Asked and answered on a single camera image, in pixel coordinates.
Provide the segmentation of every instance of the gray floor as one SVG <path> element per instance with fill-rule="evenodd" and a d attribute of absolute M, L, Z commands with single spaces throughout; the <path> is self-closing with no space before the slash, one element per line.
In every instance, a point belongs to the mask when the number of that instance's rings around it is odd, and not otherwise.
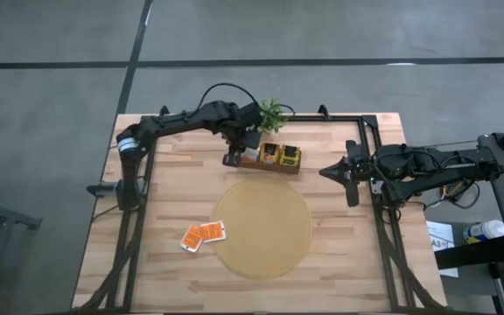
<path fill-rule="evenodd" d="M 0 0 L 0 62 L 128 60 L 143 0 Z M 504 56 L 504 0 L 155 0 L 141 60 Z M 66 310 L 73 295 L 124 69 L 0 70 L 0 204 L 44 217 L 17 229 L 0 314 Z M 297 111 L 400 112 L 409 144 L 504 131 L 504 65 L 139 69 L 128 113 L 193 109 L 219 81 Z M 248 102 L 220 88 L 210 99 Z M 423 196 L 430 200 L 430 194 Z M 491 189 L 429 220 L 498 218 Z M 445 280 L 456 309 L 488 311 Z"/>

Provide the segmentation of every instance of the circular tan mat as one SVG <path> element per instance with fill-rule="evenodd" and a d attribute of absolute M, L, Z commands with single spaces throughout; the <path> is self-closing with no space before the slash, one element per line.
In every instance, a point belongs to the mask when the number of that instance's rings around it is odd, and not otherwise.
<path fill-rule="evenodd" d="M 235 274 L 271 279 L 295 268 L 308 253 L 311 214 L 287 183 L 246 179 L 217 202 L 213 221 L 223 220 L 227 239 L 213 248 Z"/>

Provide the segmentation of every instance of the orange package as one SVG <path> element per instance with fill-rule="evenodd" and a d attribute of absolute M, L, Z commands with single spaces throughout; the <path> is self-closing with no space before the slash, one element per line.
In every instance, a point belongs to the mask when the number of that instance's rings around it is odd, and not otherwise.
<path fill-rule="evenodd" d="M 227 238 L 223 221 L 206 223 L 201 225 L 201 236 L 203 242 L 220 241 Z"/>
<path fill-rule="evenodd" d="M 201 228 L 191 225 L 185 233 L 184 238 L 180 241 L 180 247 L 187 251 L 195 253 L 201 245 L 203 238 L 201 236 Z"/>

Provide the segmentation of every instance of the wooden table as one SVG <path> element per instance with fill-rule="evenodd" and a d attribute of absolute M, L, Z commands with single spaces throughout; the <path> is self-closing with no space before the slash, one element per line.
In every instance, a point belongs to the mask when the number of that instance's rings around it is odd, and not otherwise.
<path fill-rule="evenodd" d="M 405 143 L 397 113 L 375 115 L 383 144 Z M 139 119 L 140 115 L 119 115 L 115 133 Z M 212 136 L 206 130 L 159 138 L 131 310 L 389 311 L 368 185 L 359 187 L 360 205 L 349 208 L 343 187 L 318 175 L 319 169 L 337 163 L 345 154 L 346 140 L 359 142 L 359 137 L 358 126 L 352 122 L 290 122 L 278 135 L 265 136 L 263 140 L 302 149 L 304 155 L 298 175 L 223 166 L 221 158 L 228 147 L 220 136 Z M 186 253 L 179 247 L 190 224 L 209 222 L 217 199 L 228 188 L 259 175 L 288 181 L 302 194 L 311 211 L 310 253 L 294 270 L 274 280 L 251 281 L 228 271 L 207 244 L 197 254 Z M 117 181 L 120 177 L 118 152 L 111 150 L 103 180 Z M 115 204 L 114 197 L 101 199 L 95 213 Z M 114 211 L 93 223 L 73 306 L 87 301 L 108 274 L 120 218 L 120 212 Z M 409 266 L 427 291 L 445 305 L 421 207 L 406 206 L 400 226 Z M 123 298 L 122 281 L 119 304 Z M 397 270 L 395 282 L 402 300 Z"/>

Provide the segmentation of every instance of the paper sheet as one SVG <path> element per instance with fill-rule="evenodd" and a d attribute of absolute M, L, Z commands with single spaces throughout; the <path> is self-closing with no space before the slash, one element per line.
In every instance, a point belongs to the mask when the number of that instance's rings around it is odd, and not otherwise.
<path fill-rule="evenodd" d="M 452 226 L 450 224 L 427 221 L 427 230 L 429 231 L 433 251 L 454 247 Z M 458 268 L 443 269 L 439 270 L 438 273 L 442 276 L 459 277 Z"/>

